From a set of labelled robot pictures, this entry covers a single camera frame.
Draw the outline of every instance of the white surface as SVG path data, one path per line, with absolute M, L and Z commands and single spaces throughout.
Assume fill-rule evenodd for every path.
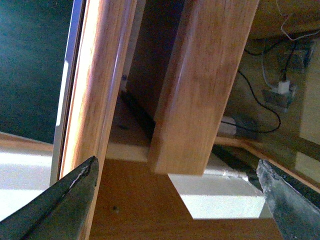
M 211 174 L 169 174 L 194 219 L 259 218 L 265 198 L 244 173 L 234 171 L 213 154 L 205 173 Z M 244 177 L 228 177 L 226 173 Z
M 229 167 L 225 162 L 219 159 L 216 155 L 211 153 L 206 168 L 204 170 L 204 174 L 209 175 L 218 175 L 225 177 L 240 177 L 247 179 L 247 175 L 245 172 L 240 172 L 233 170 Z
M 49 187 L 51 152 L 0 147 L 0 221 Z
M 42 192 L 42 190 L 0 189 L 0 221 L 28 204 Z

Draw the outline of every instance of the white wall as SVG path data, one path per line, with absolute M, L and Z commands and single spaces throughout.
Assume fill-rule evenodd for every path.
M 0 147 L 0 221 L 50 185 L 52 152 Z

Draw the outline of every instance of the wooden beam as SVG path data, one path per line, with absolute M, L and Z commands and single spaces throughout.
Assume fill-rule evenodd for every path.
M 155 114 L 148 160 L 156 173 L 204 172 L 258 2 L 185 2 Z
M 88 239 L 137 0 L 87 0 L 65 146 L 63 177 L 95 155 L 99 176 L 80 239 Z
M 0 132 L 0 147 L 44 152 L 52 152 L 54 149 L 54 146 L 50 143 L 37 141 L 5 132 Z

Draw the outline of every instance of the wooden edge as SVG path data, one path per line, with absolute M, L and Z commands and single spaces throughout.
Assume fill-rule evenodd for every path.
M 313 179 L 311 179 L 310 177 L 308 177 L 302 173 L 299 173 L 298 171 L 295 171 L 293 169 L 288 169 L 286 166 L 284 166 L 284 164 L 277 161 L 272 155 L 266 153 L 265 151 L 263 151 L 262 149 L 260 149 L 258 147 L 253 146 L 250 143 L 247 143 L 247 142 L 244 143 L 243 148 L 246 149 L 251 154 L 257 156 L 258 158 L 269 161 L 270 163 L 272 163 L 273 165 L 275 165 L 276 167 L 278 167 L 282 171 L 286 172 L 287 174 L 289 174 L 293 178 L 299 180 L 303 184 L 307 185 L 309 188 L 320 193 L 320 184 L 318 182 L 314 181 Z
M 34 151 L 52 152 L 53 144 L 0 132 L 0 147 L 11 149 L 26 149 Z
M 148 146 L 109 142 L 105 159 L 146 163 L 148 161 L 148 152 Z
M 79 239 L 90 236 L 137 0 L 87 0 L 60 178 L 91 156 L 99 175 Z

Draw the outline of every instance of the wooden shelf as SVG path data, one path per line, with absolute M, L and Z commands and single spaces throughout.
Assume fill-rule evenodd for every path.
M 106 159 L 91 240 L 282 239 L 270 219 L 193 220 L 167 175 Z

